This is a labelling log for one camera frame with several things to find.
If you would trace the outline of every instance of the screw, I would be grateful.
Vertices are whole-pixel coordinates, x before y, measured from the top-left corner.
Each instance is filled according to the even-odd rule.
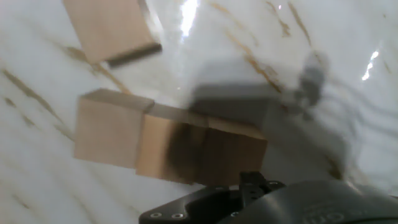
[[[159,218],[161,216],[162,216],[162,214],[160,212],[153,213],[153,214],[150,215],[151,218]]]
[[[183,217],[184,217],[184,215],[181,214],[181,213],[177,213],[177,214],[172,215],[172,218],[183,218]]]

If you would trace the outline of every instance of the wooden plank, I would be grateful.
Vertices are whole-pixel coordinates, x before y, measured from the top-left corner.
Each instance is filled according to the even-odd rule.
[[[89,63],[159,46],[138,0],[64,0]]]

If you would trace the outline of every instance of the light wooden block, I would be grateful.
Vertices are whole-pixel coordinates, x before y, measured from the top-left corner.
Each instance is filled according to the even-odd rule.
[[[140,4],[138,0],[64,0],[89,63],[159,45],[147,25],[149,11]]]
[[[135,168],[142,117],[154,101],[110,90],[82,96],[78,105],[75,157]]]

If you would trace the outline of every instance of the marble surface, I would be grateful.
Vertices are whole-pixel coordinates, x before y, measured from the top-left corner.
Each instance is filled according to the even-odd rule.
[[[110,67],[61,1],[0,1],[1,223],[137,223],[201,187],[73,159],[76,100],[99,87],[256,123],[267,178],[398,195],[398,2],[147,2],[162,53]]]

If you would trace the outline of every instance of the wooden block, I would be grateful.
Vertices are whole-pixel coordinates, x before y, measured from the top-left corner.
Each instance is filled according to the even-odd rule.
[[[268,142],[256,127],[213,117],[208,124],[199,184],[237,185],[241,172],[261,169]]]
[[[159,45],[148,28],[144,0],[64,0],[89,63]]]
[[[82,96],[78,105],[75,157],[135,168],[142,117],[154,101],[109,90]]]
[[[192,184],[206,136],[205,123],[204,116],[155,105],[144,117],[136,174]]]

